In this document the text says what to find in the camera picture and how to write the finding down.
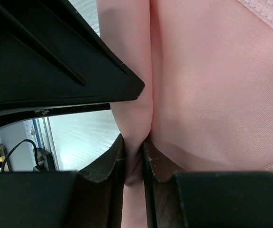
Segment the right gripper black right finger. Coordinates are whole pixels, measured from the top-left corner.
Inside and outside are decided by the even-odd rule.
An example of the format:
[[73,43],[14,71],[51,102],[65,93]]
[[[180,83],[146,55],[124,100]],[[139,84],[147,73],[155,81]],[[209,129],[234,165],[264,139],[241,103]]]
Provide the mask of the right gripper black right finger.
[[273,228],[273,172],[186,172],[142,144],[150,228]]

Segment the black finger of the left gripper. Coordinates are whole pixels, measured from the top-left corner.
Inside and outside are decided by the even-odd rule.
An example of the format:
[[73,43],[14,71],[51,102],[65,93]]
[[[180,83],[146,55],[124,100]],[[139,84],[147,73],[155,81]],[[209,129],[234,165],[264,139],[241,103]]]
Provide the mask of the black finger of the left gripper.
[[110,110],[110,104],[88,104],[88,105],[77,105],[67,106],[58,108],[45,108],[23,112],[15,112],[11,114],[0,115],[0,130],[10,125],[23,122],[29,119],[36,119],[41,117],[50,117],[64,114],[78,114],[95,111]]
[[67,0],[0,0],[0,112],[130,101],[144,82]]

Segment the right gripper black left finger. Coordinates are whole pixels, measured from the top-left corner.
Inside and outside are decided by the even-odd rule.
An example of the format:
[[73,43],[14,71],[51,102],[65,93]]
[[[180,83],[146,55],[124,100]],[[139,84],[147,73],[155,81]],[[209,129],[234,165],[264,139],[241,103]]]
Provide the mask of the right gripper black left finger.
[[118,228],[124,140],[79,171],[0,172],[0,228]]

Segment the pink cloth napkin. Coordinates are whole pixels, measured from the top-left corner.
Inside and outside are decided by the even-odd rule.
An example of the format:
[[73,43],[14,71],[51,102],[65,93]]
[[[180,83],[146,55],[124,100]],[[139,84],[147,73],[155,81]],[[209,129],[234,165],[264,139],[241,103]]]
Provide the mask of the pink cloth napkin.
[[97,10],[101,38],[146,85],[111,104],[127,156],[122,227],[147,227],[147,137],[186,171],[273,171],[273,0],[99,0]]

